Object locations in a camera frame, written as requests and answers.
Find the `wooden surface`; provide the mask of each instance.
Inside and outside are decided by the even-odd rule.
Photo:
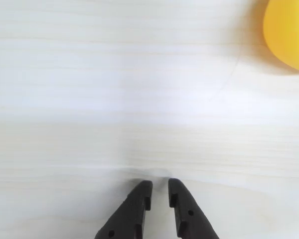
[[[222,239],[299,239],[299,72],[266,4],[0,0],[0,239],[93,239],[139,179],[144,239],[174,239],[168,177]]]

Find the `light wood table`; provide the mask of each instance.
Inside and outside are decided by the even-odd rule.
[[[299,72],[266,0],[0,0],[0,239],[93,239],[139,179],[144,239],[175,239],[167,179],[221,239],[299,239]]]

